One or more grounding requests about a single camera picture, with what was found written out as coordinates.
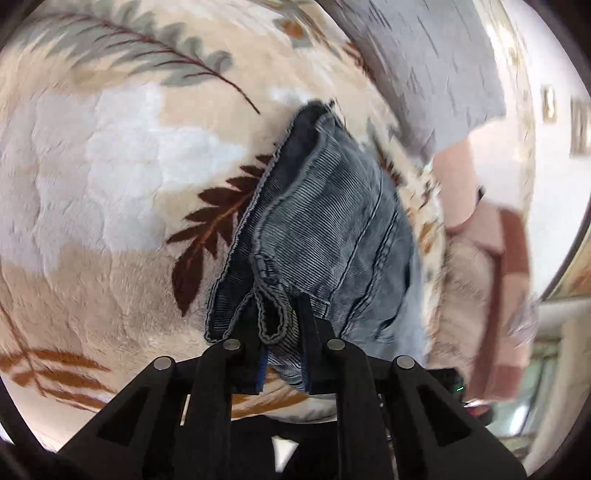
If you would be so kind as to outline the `striped floral beige pillow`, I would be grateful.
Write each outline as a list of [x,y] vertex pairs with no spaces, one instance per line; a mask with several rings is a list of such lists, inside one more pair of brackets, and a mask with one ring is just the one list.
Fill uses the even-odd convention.
[[429,365],[455,368],[468,380],[490,314],[494,261],[474,244],[453,238],[448,242],[444,273],[439,326]]

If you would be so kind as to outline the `leaf pattern fleece blanket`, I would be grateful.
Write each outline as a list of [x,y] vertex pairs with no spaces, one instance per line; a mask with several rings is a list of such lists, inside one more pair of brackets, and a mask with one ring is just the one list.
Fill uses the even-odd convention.
[[396,181],[438,323],[435,183],[313,1],[44,1],[1,50],[1,375],[61,447],[148,362],[205,349],[205,304],[299,107],[333,101]]

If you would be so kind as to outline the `grey quilted pillow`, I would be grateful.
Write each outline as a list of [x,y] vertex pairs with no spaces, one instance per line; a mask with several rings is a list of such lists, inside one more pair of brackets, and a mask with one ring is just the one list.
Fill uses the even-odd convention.
[[324,1],[398,122],[396,136],[430,162],[506,113],[494,50],[471,1]]

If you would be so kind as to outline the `pink bolster cushion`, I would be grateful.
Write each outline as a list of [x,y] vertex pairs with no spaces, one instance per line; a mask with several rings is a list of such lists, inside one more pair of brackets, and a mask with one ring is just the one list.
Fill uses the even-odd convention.
[[480,184],[470,141],[465,139],[433,159],[433,174],[439,183],[444,227],[450,234],[465,228],[480,202]]

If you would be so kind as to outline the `blue denim pants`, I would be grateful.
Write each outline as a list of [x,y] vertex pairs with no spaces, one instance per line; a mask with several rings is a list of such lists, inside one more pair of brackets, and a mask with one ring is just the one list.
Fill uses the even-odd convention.
[[370,357],[424,357],[421,256],[397,188],[319,101],[294,116],[238,223],[206,337],[228,338],[252,308],[270,367],[303,389],[293,306],[303,294],[315,317]]

